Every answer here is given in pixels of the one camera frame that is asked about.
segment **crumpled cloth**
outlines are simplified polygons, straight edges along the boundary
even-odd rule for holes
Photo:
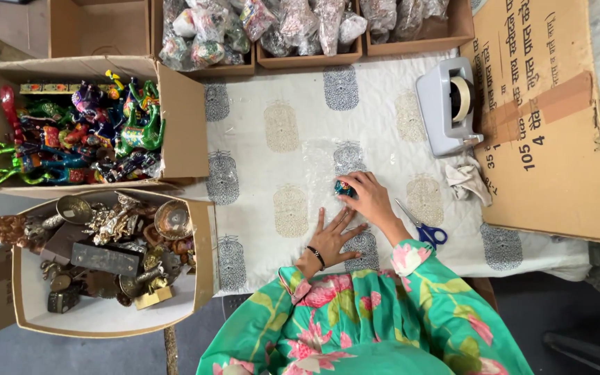
[[[478,162],[472,158],[469,158],[469,162],[470,165],[457,168],[446,165],[446,181],[458,200],[467,200],[469,192],[473,192],[481,199],[483,206],[492,206],[492,195],[481,180]]]

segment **black bracelet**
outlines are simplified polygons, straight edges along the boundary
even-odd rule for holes
[[[321,269],[320,270],[325,271],[325,262],[323,261],[323,257],[321,256],[321,254],[319,254],[319,252],[311,246],[306,246],[306,247],[308,249],[310,249],[311,252],[313,252],[314,255],[316,256],[316,258],[318,258],[321,261]]]

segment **brass bowl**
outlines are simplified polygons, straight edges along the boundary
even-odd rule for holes
[[[186,202],[171,200],[164,203],[154,215],[154,227],[168,240],[181,240],[191,235],[189,207]]]
[[[71,224],[85,225],[93,219],[89,203],[75,195],[65,195],[57,200],[57,213]]]

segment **scissors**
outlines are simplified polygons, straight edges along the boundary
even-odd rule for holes
[[[437,245],[443,245],[446,243],[446,240],[448,240],[448,235],[443,229],[426,226],[422,221],[416,219],[416,217],[411,214],[411,212],[402,204],[402,202],[400,202],[397,198],[395,198],[395,201],[402,211],[404,211],[404,213],[409,217],[409,220],[411,220],[413,225],[418,228],[418,236],[420,237],[421,242],[427,243],[435,250],[437,250]]]

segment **left hand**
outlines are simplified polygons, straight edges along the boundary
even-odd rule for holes
[[[321,258],[323,258],[326,268],[345,260],[360,258],[361,254],[357,251],[339,253],[346,241],[354,238],[355,235],[362,233],[367,227],[366,224],[362,224],[349,230],[345,234],[342,234],[346,229],[346,226],[353,220],[355,214],[356,211],[354,209],[345,207],[337,214],[333,221],[324,228],[323,220],[325,209],[319,209],[319,223],[316,226],[316,232],[314,232],[314,235],[309,241],[309,246],[313,247],[321,254]],[[300,269],[305,277],[310,278],[321,270],[321,261],[310,249],[305,248],[305,251],[295,262],[295,266]]]

